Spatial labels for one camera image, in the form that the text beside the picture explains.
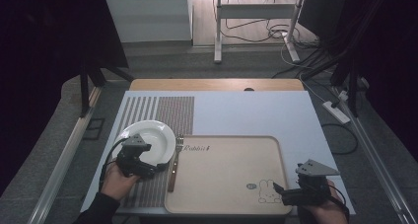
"cable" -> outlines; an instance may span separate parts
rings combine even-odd
[[[303,72],[303,71],[305,71],[306,69],[314,69],[313,67],[310,67],[311,65],[314,65],[314,64],[316,64],[316,62],[318,61],[318,62],[321,62],[324,58],[326,58],[327,57],[327,55],[326,55],[326,52],[325,52],[325,50],[323,49],[322,51],[321,51],[321,53],[320,53],[320,55],[318,55],[307,67],[305,67],[304,69],[302,69],[301,71],[299,71],[296,75],[295,75],[295,78],[298,78],[299,77],[299,75]],[[326,70],[323,70],[323,72],[325,72],[325,73],[328,73],[328,74],[332,74],[332,72],[330,72],[330,71],[326,71]]]
[[[248,23],[245,23],[245,24],[236,25],[236,26],[233,26],[233,27],[228,27],[228,19],[225,19],[225,26],[227,27],[227,29],[232,30],[232,29],[240,28],[240,27],[243,27],[243,26],[246,26],[246,25],[255,24],[255,23],[258,23],[258,22],[262,22],[262,21],[267,21],[267,20],[266,19],[254,20],[254,21],[251,21],[251,22],[248,22]]]
[[[315,95],[315,96],[317,96],[319,99],[321,99],[323,102],[325,102],[326,103],[326,100],[324,100],[322,97],[320,97],[316,92],[314,92],[314,90],[310,87],[310,86],[308,86],[308,84],[306,84],[303,80],[302,80],[302,74],[301,75],[299,75],[299,80],[301,80],[301,82]]]
[[[268,27],[268,24],[270,23],[270,20],[268,20],[267,21],[267,25],[265,26],[265,28],[267,29],[267,27]]]
[[[215,11],[215,0],[212,0],[212,6],[213,6],[213,13],[214,13],[214,16],[215,16],[215,22],[218,23],[218,18],[217,18],[216,11]],[[221,34],[224,37],[237,38],[237,39],[241,39],[241,40],[249,41],[249,42],[262,42],[262,41],[266,41],[266,40],[273,37],[272,35],[270,35],[270,36],[268,36],[267,38],[264,38],[264,39],[252,40],[252,39],[246,39],[246,38],[237,37],[237,36],[229,36],[229,35],[224,34],[221,30],[219,30],[219,31],[221,32]]]
[[[316,84],[320,85],[321,87],[323,87],[326,91],[328,91],[332,95],[332,97],[336,98],[338,101],[340,100],[338,98],[338,96],[336,96],[334,93],[332,93],[332,91],[330,89],[328,89],[325,85],[320,84],[319,82],[317,82],[317,80],[315,80],[313,78],[311,78],[311,80],[314,81]]]
[[[320,48],[319,39],[316,37],[314,41],[311,42],[303,42],[300,40],[294,40],[294,44],[299,49],[308,49],[308,48]]]
[[[337,95],[340,95],[341,92],[338,91],[338,89],[336,87],[332,87],[332,89],[337,93]],[[348,93],[348,86],[345,85],[345,87],[343,87],[343,91],[346,91]],[[360,105],[356,104],[356,110],[357,112],[359,112],[362,108],[363,108],[363,102],[364,102],[364,98],[363,98],[363,94],[361,92],[357,92],[356,97],[360,98],[360,100],[356,100],[356,102],[360,102]]]
[[[303,66],[303,65],[300,65],[300,63],[298,63],[298,64],[295,64],[295,63],[291,63],[291,62],[288,62],[286,59],[285,59],[285,57],[283,56],[283,49],[284,49],[284,47],[286,46],[286,44],[283,44],[282,45],[282,48],[280,49],[280,55],[281,55],[281,57],[282,57],[282,60],[283,60],[283,62],[285,62],[285,63],[287,63],[287,64],[289,64],[289,65],[293,65],[293,66],[297,66],[297,67],[300,67],[300,68],[304,68],[304,69],[311,69],[310,68],[310,65],[308,65],[308,66]]]
[[[273,28],[278,27],[278,26],[289,27],[289,25],[278,24],[278,25],[273,25],[270,28],[268,28],[269,24],[270,24],[270,20],[267,20],[267,24],[266,24],[265,28],[269,31],[270,34],[288,32],[287,30],[273,30]],[[298,32],[298,38],[300,38],[301,37],[301,32],[299,32],[298,28],[294,28],[294,30],[296,30],[296,32]]]
[[[344,212],[345,218],[347,219],[347,223],[349,223],[350,222],[350,210],[345,205],[345,203],[342,203],[340,200],[338,200],[337,198],[335,198],[331,195],[329,195],[327,197],[327,199],[330,200],[331,202],[335,203],[339,208],[341,208],[341,210]]]
[[[351,131],[346,126],[343,126],[343,125],[338,124],[338,123],[325,123],[325,124],[322,124],[320,127],[324,128],[326,126],[337,126],[337,127],[344,128],[345,130],[347,130],[353,136],[353,138],[355,140],[355,144],[354,144],[354,147],[352,149],[350,149],[350,150],[348,150],[346,152],[333,152],[333,151],[331,151],[331,153],[333,155],[348,155],[348,154],[352,154],[355,151],[357,151],[357,148],[359,147],[359,139],[357,138],[356,134],[354,134],[353,131]]]
[[[366,11],[368,10],[368,3],[363,4],[363,8],[361,8],[362,11],[359,11],[356,16],[353,17],[350,23],[348,23],[344,29],[341,30],[338,35],[329,38],[327,40],[322,40],[321,45],[324,48],[332,48],[336,47],[346,41],[346,39],[350,36],[350,33],[353,31],[353,28],[360,23],[362,18],[364,18]]]
[[[250,22],[249,24],[253,24],[253,23],[256,23],[256,22],[261,22],[261,21],[265,21],[265,20],[253,21],[253,22]],[[277,34],[277,33],[280,33],[280,32],[287,32],[287,31],[285,31],[285,30],[275,30],[275,31],[269,31],[269,32],[268,32],[268,37],[267,37],[267,38],[264,38],[264,39],[258,39],[258,40],[246,39],[246,38],[237,37],[237,36],[229,36],[229,35],[224,34],[221,30],[220,30],[220,32],[221,32],[221,34],[222,34],[223,36],[225,36],[225,37],[238,38],[238,39],[245,40],[245,41],[249,41],[249,42],[262,42],[262,41],[266,41],[266,40],[268,40],[268,39],[270,39],[270,38],[276,38],[276,39],[278,39],[278,38],[283,38],[283,36],[280,36],[280,37],[275,37],[274,35],[275,35],[275,34]]]
[[[283,61],[285,61],[285,62],[286,62],[286,60],[285,60],[285,59],[284,59],[284,57],[283,57],[283,48],[284,48],[284,46],[282,46],[281,51],[280,51],[280,54],[281,54],[281,56],[282,56]],[[279,75],[279,74],[283,74],[283,73],[287,73],[287,72],[290,72],[290,71],[292,71],[292,70],[296,69],[297,67],[304,67],[304,66],[302,66],[301,64],[304,64],[304,63],[306,63],[308,60],[311,60],[311,57],[312,57],[314,54],[316,54],[318,51],[319,51],[319,48],[317,48],[314,52],[312,52],[310,55],[308,55],[308,57],[306,57],[304,60],[299,61],[299,62],[298,62],[298,63],[296,63],[296,64],[291,64],[291,65],[293,65],[293,67],[291,67],[291,68],[289,68],[289,69],[285,69],[285,70],[283,70],[283,71],[279,71],[279,72],[277,72],[275,75],[273,75],[271,78],[272,78],[272,79],[273,79],[273,78],[276,78],[276,77],[277,77],[277,75]]]
[[[344,194],[342,194],[342,192],[338,188],[336,188],[336,187],[334,187],[334,186],[332,186],[330,184],[328,184],[327,186],[334,188],[334,190],[337,191],[341,195],[344,205],[347,203],[347,200],[345,199]]]
[[[112,163],[112,162],[114,162],[114,161],[111,161],[111,162],[109,162],[108,160],[110,159],[110,156],[111,156],[111,153],[113,152],[113,150],[121,143],[121,142],[123,142],[123,141],[125,141],[126,139],[128,139],[128,138],[122,138],[122,139],[120,139],[119,141],[117,141],[112,147],[111,147],[111,149],[110,149],[110,151],[107,153],[107,156],[106,156],[106,158],[105,158],[105,160],[104,160],[104,164],[102,165],[102,172],[101,172],[101,176],[100,176],[100,178],[99,178],[99,191],[101,191],[102,190],[102,186],[103,186],[103,184],[104,184],[104,181],[105,181],[105,171],[106,171],[106,168],[107,168],[107,165],[108,164],[110,164],[110,163]]]

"metal stand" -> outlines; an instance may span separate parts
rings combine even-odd
[[[303,0],[297,0],[296,4],[227,4],[217,3],[216,34],[215,34],[215,63],[222,62],[222,19],[290,19],[289,31],[284,37],[286,46],[292,57],[292,61],[300,61],[298,53],[292,42],[295,25],[298,22]]]
[[[348,74],[350,74],[348,90],[348,108],[355,117],[358,116],[356,110],[358,65],[354,63],[354,58],[356,57],[360,40],[362,39],[364,33],[366,32],[366,29],[368,28],[370,22],[372,21],[373,17],[378,11],[382,2],[383,0],[372,0],[365,17],[359,25],[359,28],[357,29],[356,33],[354,33],[354,36],[352,37],[347,47],[343,50],[343,52],[341,52],[328,62],[321,64],[316,69],[301,76],[302,80],[308,80],[314,75],[338,63],[338,66],[330,79],[331,85],[341,85],[347,78]]]
[[[117,76],[125,79],[128,82],[132,82],[135,78],[122,70],[107,66],[107,70],[116,74]],[[80,117],[84,117],[90,108],[89,102],[89,77],[96,87],[101,87],[105,84],[106,79],[101,68],[99,66],[89,66],[85,62],[80,66],[80,86],[81,86],[81,114]]]
[[[299,58],[298,52],[296,52],[295,50],[295,46],[292,42],[292,37],[293,37],[293,31],[295,30],[295,25],[298,22],[299,14],[301,13],[303,1],[304,0],[296,0],[295,11],[293,12],[293,16],[290,21],[289,31],[286,34],[282,34],[283,40],[286,43],[286,47],[289,51],[290,57],[292,58],[292,61],[294,63],[298,63],[299,61],[301,61],[301,59]]]

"drawing on tray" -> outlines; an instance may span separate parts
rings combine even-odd
[[[282,203],[282,196],[274,190],[272,180],[261,180],[259,187],[259,203]]]

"white table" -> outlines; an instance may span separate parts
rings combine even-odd
[[[102,163],[112,146],[121,121],[124,120],[129,98],[191,97],[194,99],[193,135],[270,135],[281,146],[283,162],[290,188],[299,187],[295,173],[298,163],[313,159],[331,168],[336,167],[317,119],[311,98],[306,91],[272,92],[202,92],[202,91],[128,91],[125,93],[104,154],[89,188],[82,211],[87,209],[98,190]],[[138,119],[153,119],[156,113]],[[353,206],[341,177],[328,177],[347,199],[350,213]],[[168,214],[164,207],[119,208],[121,213]],[[296,215],[296,208],[291,214]]]

